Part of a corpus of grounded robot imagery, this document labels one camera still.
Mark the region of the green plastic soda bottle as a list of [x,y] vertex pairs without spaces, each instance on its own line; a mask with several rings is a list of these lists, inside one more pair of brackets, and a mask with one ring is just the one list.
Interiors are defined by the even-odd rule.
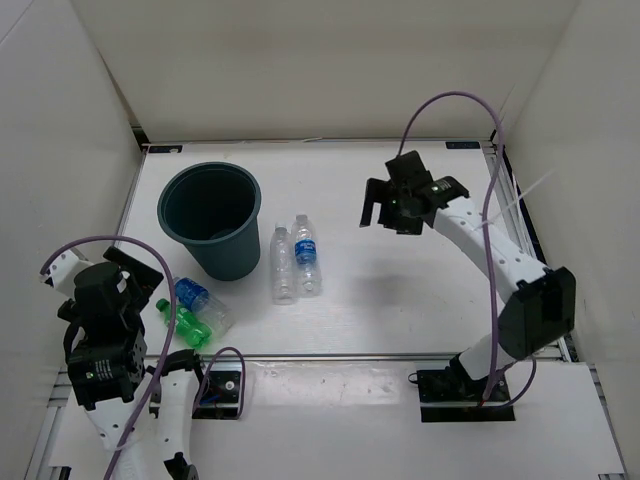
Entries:
[[[164,324],[169,326],[171,313],[170,301],[161,298],[156,302],[155,307],[162,314]],[[210,327],[200,322],[188,308],[180,303],[176,306],[174,330],[175,334],[182,338],[192,349],[201,349],[204,347],[212,335]]]

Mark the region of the clear unlabelled plastic bottle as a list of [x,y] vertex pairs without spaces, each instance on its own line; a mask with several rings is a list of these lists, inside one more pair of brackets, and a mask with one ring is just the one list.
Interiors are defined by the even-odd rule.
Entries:
[[288,229],[276,224],[270,242],[271,295],[275,304],[295,301],[294,265]]

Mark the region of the clear bottle with blue label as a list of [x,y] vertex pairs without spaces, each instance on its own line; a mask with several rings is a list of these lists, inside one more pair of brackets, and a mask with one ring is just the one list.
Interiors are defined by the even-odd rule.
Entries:
[[315,229],[306,214],[298,214],[292,225],[296,280],[301,296],[318,296],[322,277],[318,263]]

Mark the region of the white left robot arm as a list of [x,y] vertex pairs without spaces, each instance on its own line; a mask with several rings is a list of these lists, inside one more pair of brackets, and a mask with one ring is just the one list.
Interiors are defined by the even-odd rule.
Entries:
[[114,247],[104,258],[94,264],[69,249],[46,273],[67,298],[58,316],[68,323],[63,349],[76,401],[115,462],[110,478],[195,479],[191,404],[210,377],[193,350],[145,365],[141,312],[163,276]]

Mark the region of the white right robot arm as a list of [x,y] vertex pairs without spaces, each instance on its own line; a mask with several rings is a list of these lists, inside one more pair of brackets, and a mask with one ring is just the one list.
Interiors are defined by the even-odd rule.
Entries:
[[428,226],[490,282],[490,333],[446,369],[444,385],[458,398],[487,399],[499,373],[573,330],[574,275],[565,267],[551,269],[484,223],[468,190],[453,177],[417,185],[370,178],[361,226],[370,225],[374,205],[381,207],[379,224],[405,235],[419,235]]

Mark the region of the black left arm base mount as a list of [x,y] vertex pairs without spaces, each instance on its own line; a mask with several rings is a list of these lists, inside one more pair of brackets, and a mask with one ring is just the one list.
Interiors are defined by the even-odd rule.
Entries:
[[193,419],[239,420],[244,402],[244,373],[240,367],[211,370]]

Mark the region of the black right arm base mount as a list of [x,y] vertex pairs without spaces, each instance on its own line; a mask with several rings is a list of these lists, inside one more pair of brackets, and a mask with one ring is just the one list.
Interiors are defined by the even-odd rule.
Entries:
[[504,375],[497,381],[489,399],[480,406],[484,383],[470,389],[454,383],[449,368],[417,370],[407,377],[417,387],[422,423],[484,423],[516,420],[509,387]]

